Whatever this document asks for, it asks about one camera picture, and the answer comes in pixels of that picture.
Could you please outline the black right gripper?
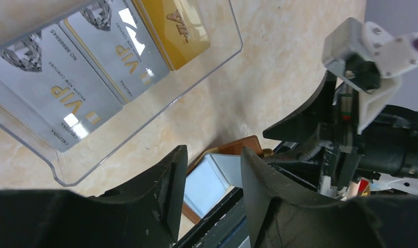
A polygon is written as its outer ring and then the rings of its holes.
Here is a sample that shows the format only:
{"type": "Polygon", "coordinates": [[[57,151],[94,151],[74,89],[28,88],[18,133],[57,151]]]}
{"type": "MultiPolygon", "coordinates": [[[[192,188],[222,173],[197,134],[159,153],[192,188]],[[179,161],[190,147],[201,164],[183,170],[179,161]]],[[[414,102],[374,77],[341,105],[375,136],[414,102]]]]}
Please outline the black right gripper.
{"type": "Polygon", "coordinates": [[[336,76],[326,71],[314,93],[291,114],[266,128],[270,140],[301,143],[320,123],[331,136],[311,158],[283,151],[264,158],[272,169],[314,192],[347,197],[351,183],[361,180],[378,191],[397,189],[418,195],[418,112],[387,105],[367,128],[357,134],[359,95],[344,93],[336,76]]]}

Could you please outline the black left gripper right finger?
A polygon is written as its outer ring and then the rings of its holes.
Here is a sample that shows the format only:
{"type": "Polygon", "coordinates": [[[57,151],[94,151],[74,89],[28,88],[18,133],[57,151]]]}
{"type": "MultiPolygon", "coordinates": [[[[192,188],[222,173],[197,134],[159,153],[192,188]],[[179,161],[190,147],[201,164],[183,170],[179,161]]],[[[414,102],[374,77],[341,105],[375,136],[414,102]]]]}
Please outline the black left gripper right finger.
{"type": "Polygon", "coordinates": [[[270,168],[249,148],[240,161],[251,247],[418,247],[418,196],[340,201],[270,168]]]}

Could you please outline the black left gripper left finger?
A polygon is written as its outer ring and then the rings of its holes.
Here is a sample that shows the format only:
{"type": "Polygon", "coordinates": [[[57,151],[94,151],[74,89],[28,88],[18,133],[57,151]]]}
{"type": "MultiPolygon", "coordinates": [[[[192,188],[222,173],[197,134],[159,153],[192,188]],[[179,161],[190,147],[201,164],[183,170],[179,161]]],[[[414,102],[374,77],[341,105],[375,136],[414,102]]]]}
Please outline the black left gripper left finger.
{"type": "Polygon", "coordinates": [[[70,190],[0,190],[0,247],[172,247],[188,164],[179,145],[100,196],[70,190]]]}

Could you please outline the brown leather card holder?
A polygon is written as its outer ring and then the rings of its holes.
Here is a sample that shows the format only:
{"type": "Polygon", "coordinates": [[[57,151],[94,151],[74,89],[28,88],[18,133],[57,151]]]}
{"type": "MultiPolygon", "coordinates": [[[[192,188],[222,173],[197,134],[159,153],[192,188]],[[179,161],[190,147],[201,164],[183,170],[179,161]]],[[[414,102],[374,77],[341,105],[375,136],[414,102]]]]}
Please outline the brown leather card holder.
{"type": "Polygon", "coordinates": [[[251,148],[264,158],[274,151],[262,148],[256,135],[203,151],[188,167],[182,213],[197,224],[233,187],[242,187],[240,155],[251,148]]]}

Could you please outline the gold VIP card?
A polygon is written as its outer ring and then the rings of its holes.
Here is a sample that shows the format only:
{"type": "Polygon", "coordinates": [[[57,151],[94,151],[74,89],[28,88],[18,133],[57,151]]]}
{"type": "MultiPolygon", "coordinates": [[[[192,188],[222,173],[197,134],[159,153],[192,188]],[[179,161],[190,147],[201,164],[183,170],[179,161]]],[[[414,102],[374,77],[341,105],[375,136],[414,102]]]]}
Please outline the gold VIP card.
{"type": "Polygon", "coordinates": [[[132,1],[171,71],[211,47],[197,1],[132,1]]]}

